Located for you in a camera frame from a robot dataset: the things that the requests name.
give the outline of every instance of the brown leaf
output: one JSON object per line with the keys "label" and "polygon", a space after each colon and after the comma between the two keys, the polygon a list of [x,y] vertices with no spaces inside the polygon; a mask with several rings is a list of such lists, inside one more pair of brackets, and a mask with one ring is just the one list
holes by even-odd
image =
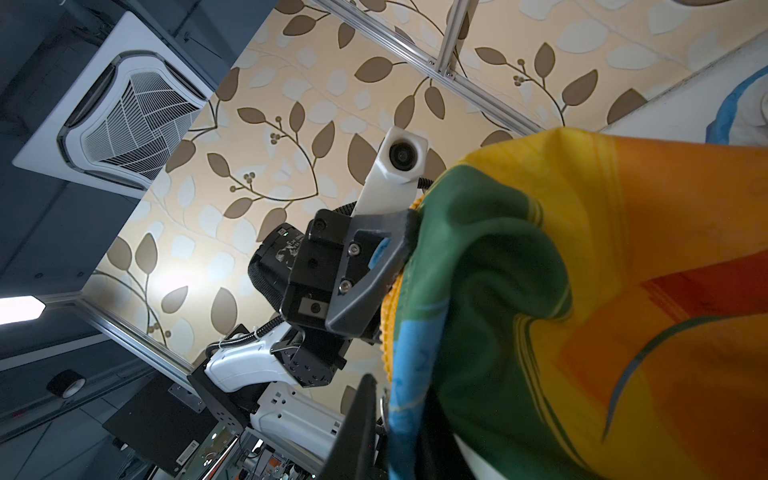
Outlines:
{"label": "brown leaf", "polygon": [[216,90],[216,96],[221,101],[230,101],[237,92],[237,79],[240,76],[240,67],[235,67],[230,70],[230,73],[221,81],[218,90]]}
{"label": "brown leaf", "polygon": [[304,2],[301,0],[279,0],[275,5],[275,10],[286,15],[294,15],[304,9]]}
{"label": "brown leaf", "polygon": [[487,136],[485,140],[482,141],[480,146],[487,147],[488,145],[497,144],[499,142],[507,141],[511,139],[512,139],[512,136],[508,132],[503,130],[497,130],[492,134],[490,134],[489,136]]}
{"label": "brown leaf", "polygon": [[616,120],[622,118],[626,114],[630,114],[636,109],[642,107],[648,103],[648,100],[643,95],[637,93],[634,88],[630,88],[623,94],[619,95],[611,108],[608,110],[608,124],[614,123]]}
{"label": "brown leaf", "polygon": [[475,49],[480,60],[491,65],[506,65],[507,58],[500,51],[490,47],[478,47]]}
{"label": "brown leaf", "polygon": [[[451,5],[451,8],[448,9],[448,14],[445,16],[445,24],[448,25],[448,20],[451,18],[451,10],[453,10],[453,5]],[[462,27],[458,30],[458,40],[464,40],[467,38],[467,35],[469,34],[469,14],[464,14],[464,21],[462,22]]]}
{"label": "brown leaf", "polygon": [[372,12],[384,12],[386,10],[385,0],[360,0],[360,3]]}
{"label": "brown leaf", "polygon": [[144,235],[136,249],[136,264],[147,275],[157,266],[157,245],[151,233]]}
{"label": "brown leaf", "polygon": [[672,2],[676,2],[687,7],[703,7],[705,5],[715,5],[729,1],[730,0],[672,0]]}
{"label": "brown leaf", "polygon": [[168,162],[165,164],[165,171],[170,173],[180,166],[191,160],[197,149],[189,140],[182,140],[179,146],[174,150],[174,154],[170,156]]}
{"label": "brown leaf", "polygon": [[349,409],[352,408],[352,402],[355,400],[355,394],[357,389],[351,385],[344,387],[344,393],[341,395],[341,405],[339,406],[339,412],[342,415],[349,413]]}
{"label": "brown leaf", "polygon": [[445,118],[445,102],[442,100],[442,94],[437,87],[429,87],[424,92],[424,100],[427,102],[427,107],[433,114],[440,120]]}
{"label": "brown leaf", "polygon": [[259,235],[256,238],[257,242],[263,242],[267,235],[272,233],[272,230],[285,223],[288,214],[286,214],[283,208],[273,208],[264,216],[264,220],[261,220],[261,227],[259,227]]}
{"label": "brown leaf", "polygon": [[346,165],[352,177],[358,184],[365,185],[368,172],[376,160],[376,150],[371,147],[365,138],[355,134],[349,142],[349,151],[346,155]]}
{"label": "brown leaf", "polygon": [[304,125],[304,106],[299,102],[293,104],[293,108],[290,109],[288,123],[290,124],[290,129],[295,132],[301,130],[302,125]]}
{"label": "brown leaf", "polygon": [[133,256],[131,246],[120,237],[115,238],[109,250],[107,250],[109,263],[123,271],[127,271],[131,267]]}
{"label": "brown leaf", "polygon": [[546,78],[554,68],[554,50],[547,42],[541,44],[533,61],[533,68],[541,78]]}
{"label": "brown leaf", "polygon": [[344,48],[352,41],[355,36],[355,29],[349,26],[349,24],[342,23],[339,25],[339,48]]}
{"label": "brown leaf", "polygon": [[248,211],[253,200],[250,198],[238,198],[224,211],[226,218],[240,218]]}
{"label": "brown leaf", "polygon": [[262,124],[266,121],[264,114],[257,108],[238,108],[237,114],[248,124]]}
{"label": "brown leaf", "polygon": [[373,57],[360,65],[355,72],[355,78],[365,83],[384,80],[392,71],[392,62],[384,57]]}
{"label": "brown leaf", "polygon": [[237,302],[234,295],[226,288],[219,288],[213,305],[210,306],[210,322],[214,329],[227,335],[235,328],[237,321]]}
{"label": "brown leaf", "polygon": [[405,40],[405,41],[407,41],[409,44],[411,44],[411,45],[416,45],[416,43],[413,41],[413,38],[411,38],[411,37],[410,37],[410,35],[408,35],[407,33],[405,33],[405,31],[403,31],[403,29],[402,29],[402,28],[400,28],[400,27],[395,27],[395,33],[396,33],[397,35],[400,35],[400,36],[402,37],[402,39],[403,39],[403,40]]}
{"label": "brown leaf", "polygon": [[416,106],[416,97],[409,95],[402,99],[395,109],[395,126],[406,128],[413,118],[413,110]]}
{"label": "brown leaf", "polygon": [[424,178],[437,180],[437,177],[439,177],[440,174],[444,171],[445,162],[442,161],[440,155],[437,155],[436,151],[430,148],[427,151],[427,161],[426,165],[424,166]]}
{"label": "brown leaf", "polygon": [[571,107],[581,105],[592,95],[596,86],[598,86],[598,71],[593,70],[568,84],[563,90],[563,102]]}
{"label": "brown leaf", "polygon": [[169,292],[160,301],[160,308],[163,309],[165,313],[176,313],[187,299],[187,293],[189,293],[189,291],[190,287],[182,286],[181,288]]}
{"label": "brown leaf", "polygon": [[216,175],[229,178],[230,165],[220,154],[208,154],[208,164],[210,165],[210,169],[213,170]]}
{"label": "brown leaf", "polygon": [[323,127],[323,129],[317,134],[315,139],[312,141],[312,155],[314,155],[315,158],[323,158],[328,154],[328,152],[331,151],[331,147],[333,146],[333,137],[335,134],[336,128],[333,125],[333,121]]}
{"label": "brown leaf", "polygon": [[317,21],[306,15],[297,15],[290,19],[288,25],[283,29],[283,35],[286,37],[296,37],[297,35],[304,35],[309,33],[315,28]]}

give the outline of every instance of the ceiling air conditioner unit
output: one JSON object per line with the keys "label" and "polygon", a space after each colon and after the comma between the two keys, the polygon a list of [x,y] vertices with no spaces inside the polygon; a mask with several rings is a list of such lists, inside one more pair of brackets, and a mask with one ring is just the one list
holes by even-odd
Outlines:
{"label": "ceiling air conditioner unit", "polygon": [[212,94],[126,12],[13,164],[142,198]]}

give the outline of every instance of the colorful fabric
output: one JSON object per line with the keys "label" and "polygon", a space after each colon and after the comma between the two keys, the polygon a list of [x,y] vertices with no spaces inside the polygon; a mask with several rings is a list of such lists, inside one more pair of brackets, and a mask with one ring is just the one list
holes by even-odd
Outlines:
{"label": "colorful fabric", "polygon": [[548,131],[446,171],[385,301],[390,478],[431,383],[507,478],[768,472],[768,150]]}

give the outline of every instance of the wallpaper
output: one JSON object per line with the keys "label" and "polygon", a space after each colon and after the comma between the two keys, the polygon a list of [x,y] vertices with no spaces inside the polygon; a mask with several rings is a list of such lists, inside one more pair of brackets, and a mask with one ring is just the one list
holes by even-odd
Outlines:
{"label": "wallpaper", "polygon": [[[391,126],[429,140],[433,179],[505,138],[362,35],[341,49],[334,17],[285,35],[293,19],[268,17],[84,289],[189,362],[238,323],[273,315],[247,277],[259,242],[283,221],[305,230],[318,209],[356,200]],[[346,358],[331,386],[307,390],[336,410],[363,373],[386,380],[378,346],[356,340]]]}
{"label": "wallpaper", "polygon": [[[434,57],[453,3],[352,2]],[[765,0],[478,0],[454,62],[542,127],[596,131],[767,28]]]}

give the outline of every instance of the green fabric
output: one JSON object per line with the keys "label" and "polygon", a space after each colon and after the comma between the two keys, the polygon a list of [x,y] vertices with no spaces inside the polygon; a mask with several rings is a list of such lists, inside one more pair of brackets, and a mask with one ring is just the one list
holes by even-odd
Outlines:
{"label": "green fabric", "polygon": [[548,405],[532,398],[515,353],[517,332],[570,307],[568,275],[538,226],[538,203],[460,165],[419,209],[419,244],[403,276],[396,345],[402,319],[428,320],[429,307],[450,297],[432,384],[454,432],[507,478],[595,478],[572,462],[541,420],[537,409]]}

